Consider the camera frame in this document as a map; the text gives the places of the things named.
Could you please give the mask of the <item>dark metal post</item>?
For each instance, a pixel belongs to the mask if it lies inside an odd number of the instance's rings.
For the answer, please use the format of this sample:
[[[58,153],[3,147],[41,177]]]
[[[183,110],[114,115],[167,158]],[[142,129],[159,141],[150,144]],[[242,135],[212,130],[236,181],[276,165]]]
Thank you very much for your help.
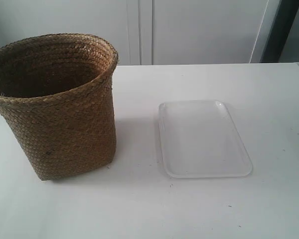
[[[298,9],[299,0],[280,1],[261,57],[261,63],[277,63],[279,61]]]

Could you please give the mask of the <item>clear plastic tray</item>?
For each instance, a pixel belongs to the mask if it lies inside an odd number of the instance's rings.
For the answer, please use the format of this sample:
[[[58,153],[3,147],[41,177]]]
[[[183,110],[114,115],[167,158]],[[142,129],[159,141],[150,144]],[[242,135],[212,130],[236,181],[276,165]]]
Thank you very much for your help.
[[[158,108],[162,162],[179,179],[245,177],[253,165],[232,117],[217,100],[164,102]]]

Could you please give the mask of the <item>brown woven wicker basket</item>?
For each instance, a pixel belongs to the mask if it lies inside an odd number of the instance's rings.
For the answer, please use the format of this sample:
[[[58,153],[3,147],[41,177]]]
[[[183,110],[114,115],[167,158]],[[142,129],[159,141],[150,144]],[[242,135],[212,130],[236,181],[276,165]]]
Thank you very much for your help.
[[[82,33],[30,37],[0,48],[0,114],[40,180],[112,162],[118,58],[105,39]]]

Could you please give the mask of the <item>white cabinet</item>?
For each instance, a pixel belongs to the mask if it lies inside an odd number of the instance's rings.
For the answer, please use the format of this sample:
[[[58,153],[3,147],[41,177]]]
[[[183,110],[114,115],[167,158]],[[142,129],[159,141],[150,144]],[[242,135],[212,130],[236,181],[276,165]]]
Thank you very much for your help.
[[[109,41],[122,65],[258,63],[277,0],[0,0],[0,47],[48,33]]]

